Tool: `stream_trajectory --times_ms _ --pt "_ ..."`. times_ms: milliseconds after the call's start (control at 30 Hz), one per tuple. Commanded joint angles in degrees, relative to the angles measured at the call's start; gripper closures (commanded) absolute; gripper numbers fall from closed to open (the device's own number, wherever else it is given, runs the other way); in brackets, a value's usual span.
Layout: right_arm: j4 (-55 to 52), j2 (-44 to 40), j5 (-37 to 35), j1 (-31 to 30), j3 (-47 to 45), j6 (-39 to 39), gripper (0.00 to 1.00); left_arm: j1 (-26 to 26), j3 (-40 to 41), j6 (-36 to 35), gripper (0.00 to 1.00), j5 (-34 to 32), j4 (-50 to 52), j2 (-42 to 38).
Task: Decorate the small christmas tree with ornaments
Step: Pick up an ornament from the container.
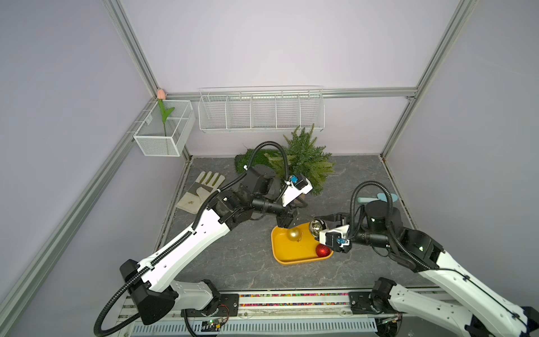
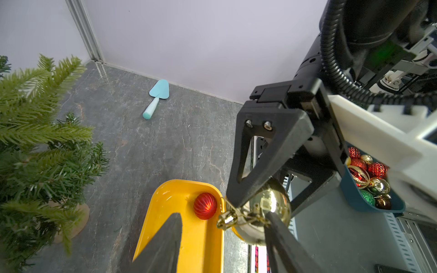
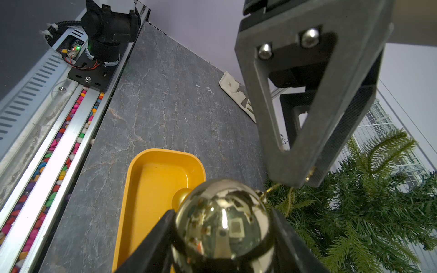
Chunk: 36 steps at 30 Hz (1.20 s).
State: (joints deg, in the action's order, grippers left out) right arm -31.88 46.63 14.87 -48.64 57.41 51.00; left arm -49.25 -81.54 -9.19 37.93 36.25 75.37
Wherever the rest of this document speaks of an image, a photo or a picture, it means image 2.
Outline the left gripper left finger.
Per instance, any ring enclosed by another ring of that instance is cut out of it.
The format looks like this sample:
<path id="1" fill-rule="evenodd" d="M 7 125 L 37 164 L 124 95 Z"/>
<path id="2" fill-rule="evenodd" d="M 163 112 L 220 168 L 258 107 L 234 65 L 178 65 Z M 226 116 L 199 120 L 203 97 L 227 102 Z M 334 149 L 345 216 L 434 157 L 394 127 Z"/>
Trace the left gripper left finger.
<path id="1" fill-rule="evenodd" d="M 130 273 L 176 273 L 182 242 L 182 217 L 173 213 L 129 268 Z"/>

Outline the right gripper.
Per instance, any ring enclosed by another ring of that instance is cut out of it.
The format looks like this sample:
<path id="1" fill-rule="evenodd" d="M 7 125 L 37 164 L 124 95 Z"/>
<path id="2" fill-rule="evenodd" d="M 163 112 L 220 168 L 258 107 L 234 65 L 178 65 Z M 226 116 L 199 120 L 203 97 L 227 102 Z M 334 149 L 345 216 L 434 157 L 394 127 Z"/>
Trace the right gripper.
<path id="1" fill-rule="evenodd" d="M 226 198 L 242 207 L 277 171 L 309 185 L 291 201 L 291 215 L 338 187 L 344 176 L 347 148 L 322 80 L 311 77 L 255 87 L 258 108 L 237 115 L 234 154 Z M 254 137 L 269 139 L 251 172 L 244 164 Z"/>

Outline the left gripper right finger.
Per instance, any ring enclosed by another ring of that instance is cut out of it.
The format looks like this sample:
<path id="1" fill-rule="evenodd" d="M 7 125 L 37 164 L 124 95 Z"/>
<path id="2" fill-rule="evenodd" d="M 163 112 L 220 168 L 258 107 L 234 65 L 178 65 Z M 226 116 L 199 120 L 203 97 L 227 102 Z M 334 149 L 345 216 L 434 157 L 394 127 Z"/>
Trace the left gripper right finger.
<path id="1" fill-rule="evenodd" d="M 274 213 L 266 214 L 266 248 L 273 273 L 321 273 L 322 268 Z"/>

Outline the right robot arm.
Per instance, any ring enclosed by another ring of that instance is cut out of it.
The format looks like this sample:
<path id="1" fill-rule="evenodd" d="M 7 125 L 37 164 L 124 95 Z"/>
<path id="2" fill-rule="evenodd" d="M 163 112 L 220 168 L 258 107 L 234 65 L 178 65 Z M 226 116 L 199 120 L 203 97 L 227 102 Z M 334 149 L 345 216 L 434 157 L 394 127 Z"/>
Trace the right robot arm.
<path id="1" fill-rule="evenodd" d="M 310 179 L 295 213 L 345 175 L 347 143 L 389 166 L 395 192 L 437 217 L 437 94 L 375 94 L 358 86 L 362 68 L 383 73 L 419 43 L 435 1 L 329 1 L 320 34 L 291 81 L 255 87 L 237 115 L 227 200 L 245 205 L 278 171 Z"/>

